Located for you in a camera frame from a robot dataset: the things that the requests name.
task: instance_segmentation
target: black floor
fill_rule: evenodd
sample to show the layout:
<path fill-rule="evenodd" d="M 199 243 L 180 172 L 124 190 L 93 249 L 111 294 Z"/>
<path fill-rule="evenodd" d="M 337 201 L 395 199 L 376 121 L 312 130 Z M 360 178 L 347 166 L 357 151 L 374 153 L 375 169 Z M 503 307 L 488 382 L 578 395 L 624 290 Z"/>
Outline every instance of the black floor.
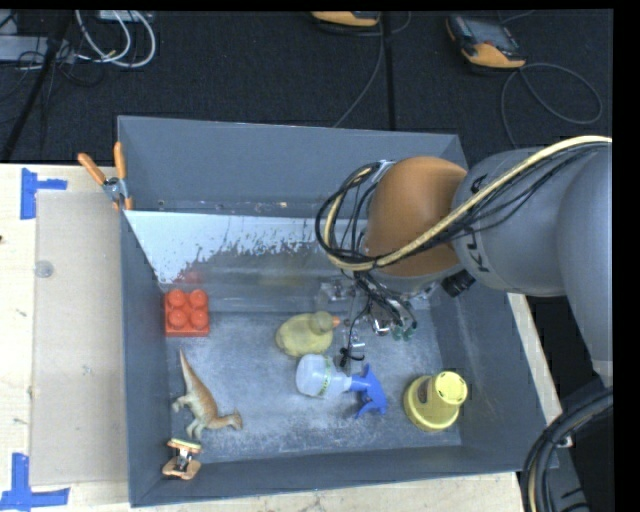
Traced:
<path fill-rule="evenodd" d="M 65 15 L 14 12 L 20 33 L 44 36 Z M 307 12 L 155 11 L 147 66 L 54 63 L 20 130 L 38 73 L 0 63 L 3 160 L 75 163 L 87 152 L 113 165 L 122 114 L 453 133 L 469 167 L 514 147 L 611 136 L 612 9 L 460 12 L 503 22 L 526 55 L 522 73 L 474 71 L 446 32 L 449 11 L 385 13 L 382 38 L 322 29 Z M 82 11 L 96 43 L 122 48 L 118 26 L 94 14 Z M 142 25 L 131 28 L 141 59 L 150 40 Z M 90 54 L 77 19 L 65 38 Z M 567 301 L 530 304 L 560 398 L 597 385 Z M 581 435 L 569 452 L 589 509 L 614 510 L 612 425 Z"/>

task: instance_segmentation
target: wooden table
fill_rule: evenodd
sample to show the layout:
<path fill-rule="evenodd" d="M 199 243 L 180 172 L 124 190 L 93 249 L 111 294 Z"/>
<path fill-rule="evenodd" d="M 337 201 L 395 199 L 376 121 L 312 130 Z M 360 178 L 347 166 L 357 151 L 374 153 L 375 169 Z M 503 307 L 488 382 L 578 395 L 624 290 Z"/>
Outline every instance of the wooden table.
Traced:
<path fill-rule="evenodd" d="M 31 422 L 33 393 L 32 380 L 34 350 L 35 255 L 38 219 L 20 220 L 21 170 L 27 167 L 36 172 L 40 180 L 60 178 L 67 181 L 65 194 L 95 193 L 96 201 L 109 203 L 101 188 L 80 166 L 5 164 L 0 165 L 3 186 L 0 188 L 0 262 L 2 282 L 0 300 L 0 491 L 11 487 L 11 454 L 30 455 L 32 446 Z M 115 176 L 113 168 L 102 169 L 107 176 Z M 52 191 L 39 190 L 36 197 L 45 197 Z M 59 205 L 64 208 L 64 201 Z M 523 347 L 539 395 L 544 413 L 551 421 L 560 412 L 560 405 L 553 387 L 550 372 L 540 348 L 535 325 L 525 297 L 510 294 L 516 323 L 523 340 Z M 74 389 L 69 392 L 82 393 Z M 51 432 L 51 443 L 59 440 Z M 74 481 L 60 475 L 56 485 L 33 485 L 33 491 L 46 491 L 70 487 L 66 506 L 50 510 L 70 511 L 123 511 L 130 510 L 127 483 L 124 479 Z M 394 510 L 394 512 L 429 510 L 430 512 L 518 512 L 523 510 L 518 481 L 513 473 L 452 477 L 388 485 L 375 485 L 339 490 L 299 492 L 272 496 L 227 499 L 188 505 L 150 507 L 158 511 L 200 510 L 217 511 L 360 511 Z"/>

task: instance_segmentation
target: bin floor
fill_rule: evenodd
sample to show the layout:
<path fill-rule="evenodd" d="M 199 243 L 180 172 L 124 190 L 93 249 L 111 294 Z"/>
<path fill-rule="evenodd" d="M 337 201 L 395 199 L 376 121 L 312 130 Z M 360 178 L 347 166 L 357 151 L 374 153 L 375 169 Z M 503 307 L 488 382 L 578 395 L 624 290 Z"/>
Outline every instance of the bin floor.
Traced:
<path fill-rule="evenodd" d="M 329 452 L 358 452 L 393 448 L 459 445 L 457 426 L 436 433 L 416 428 L 407 418 L 402 396 L 417 377 L 442 370 L 436 333 L 429 309 L 416 311 L 418 329 L 409 341 L 376 336 L 368 323 L 356 329 L 365 343 L 366 358 L 353 361 L 359 374 L 365 362 L 387 397 L 384 415 L 367 412 L 355 419 L 362 406 L 359 394 L 345 392 L 335 398 L 302 395 L 295 384 L 299 359 L 276 345 L 277 328 L 291 315 L 280 313 L 211 313 L 211 332 L 200 338 L 166 338 L 170 402 L 184 395 L 179 349 L 212 392 L 220 416 L 237 409 L 243 429 L 205 429 L 202 463 L 274 458 Z M 347 330 L 335 330 L 326 355 L 339 356 Z M 193 420 L 190 409 L 171 412 L 172 436 L 188 439 L 185 428 Z"/>

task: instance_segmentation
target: brown dinosaur figure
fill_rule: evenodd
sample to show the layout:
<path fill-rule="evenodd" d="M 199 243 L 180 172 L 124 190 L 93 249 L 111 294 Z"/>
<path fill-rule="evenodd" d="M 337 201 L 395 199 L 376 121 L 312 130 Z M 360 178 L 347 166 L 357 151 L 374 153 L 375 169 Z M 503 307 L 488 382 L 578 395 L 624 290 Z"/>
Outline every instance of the brown dinosaur figure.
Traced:
<path fill-rule="evenodd" d="M 242 417 L 237 410 L 227 416 L 218 416 L 218 405 L 211 391 L 202 383 L 180 349 L 180 363 L 187 392 L 173 402 L 173 410 L 178 412 L 185 405 L 191 409 L 195 419 L 187 427 L 187 435 L 200 439 L 205 428 L 218 429 L 227 426 L 236 430 L 242 428 Z"/>

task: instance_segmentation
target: yellow cup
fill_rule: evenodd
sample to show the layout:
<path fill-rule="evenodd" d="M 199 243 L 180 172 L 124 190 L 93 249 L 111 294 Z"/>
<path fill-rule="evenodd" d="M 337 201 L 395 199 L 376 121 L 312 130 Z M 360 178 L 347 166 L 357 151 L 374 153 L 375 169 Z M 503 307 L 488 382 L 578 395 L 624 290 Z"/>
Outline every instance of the yellow cup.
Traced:
<path fill-rule="evenodd" d="M 467 394 L 467 383 L 456 372 L 424 375 L 405 391 L 404 410 L 416 427 L 436 432 L 453 425 Z"/>

